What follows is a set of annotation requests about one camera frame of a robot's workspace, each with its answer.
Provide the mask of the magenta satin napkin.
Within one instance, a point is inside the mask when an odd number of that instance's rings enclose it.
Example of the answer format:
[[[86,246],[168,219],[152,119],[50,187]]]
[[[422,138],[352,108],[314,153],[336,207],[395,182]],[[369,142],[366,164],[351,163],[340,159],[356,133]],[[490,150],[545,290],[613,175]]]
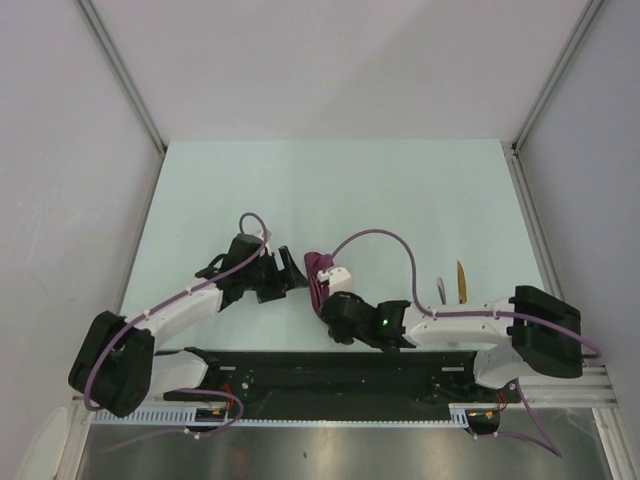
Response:
[[[307,282],[310,291],[311,305],[315,315],[322,319],[322,307],[329,297],[329,288],[318,277],[321,272],[335,266],[330,254],[307,252],[304,255]]]

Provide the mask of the silver metal fork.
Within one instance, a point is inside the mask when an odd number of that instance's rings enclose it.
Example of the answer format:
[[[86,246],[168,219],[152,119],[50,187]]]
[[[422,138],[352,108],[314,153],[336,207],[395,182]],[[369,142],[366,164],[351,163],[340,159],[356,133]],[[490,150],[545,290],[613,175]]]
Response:
[[[437,285],[440,301],[441,301],[441,303],[443,305],[446,305],[447,304],[447,294],[446,294],[445,283],[444,283],[444,280],[443,280],[442,277],[438,277],[436,279],[436,285]]]

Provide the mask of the gold butter knife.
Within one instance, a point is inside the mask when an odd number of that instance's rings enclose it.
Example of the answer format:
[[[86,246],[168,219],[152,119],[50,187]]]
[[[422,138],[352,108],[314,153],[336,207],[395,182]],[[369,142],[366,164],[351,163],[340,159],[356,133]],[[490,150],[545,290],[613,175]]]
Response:
[[[457,268],[458,301],[460,304],[466,304],[468,302],[468,291],[467,291],[465,270],[460,261],[456,262],[456,268]]]

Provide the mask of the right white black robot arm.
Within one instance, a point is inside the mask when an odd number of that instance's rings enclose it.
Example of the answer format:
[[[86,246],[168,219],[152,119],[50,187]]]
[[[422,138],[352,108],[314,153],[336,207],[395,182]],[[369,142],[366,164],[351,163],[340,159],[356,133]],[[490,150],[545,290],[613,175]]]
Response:
[[[326,299],[320,318],[336,341],[358,340],[385,353],[402,349],[471,346],[473,369],[461,376],[463,393],[484,401],[522,376],[582,376],[579,310],[533,286],[479,305],[427,309],[408,300],[368,304],[352,292]]]

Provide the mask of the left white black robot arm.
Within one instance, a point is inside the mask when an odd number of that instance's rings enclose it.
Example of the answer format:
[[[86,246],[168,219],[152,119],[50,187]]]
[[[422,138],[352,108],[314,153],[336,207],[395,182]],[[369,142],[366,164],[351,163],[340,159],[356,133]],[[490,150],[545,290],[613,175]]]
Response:
[[[153,395],[187,389],[214,397],[221,376],[196,352],[160,349],[188,327],[222,312],[245,292],[261,303],[284,298],[309,282],[286,246],[271,251],[259,235],[237,234],[227,252],[197,271],[193,284],[134,317],[109,310],[92,321],[68,374],[90,411],[123,418]]]

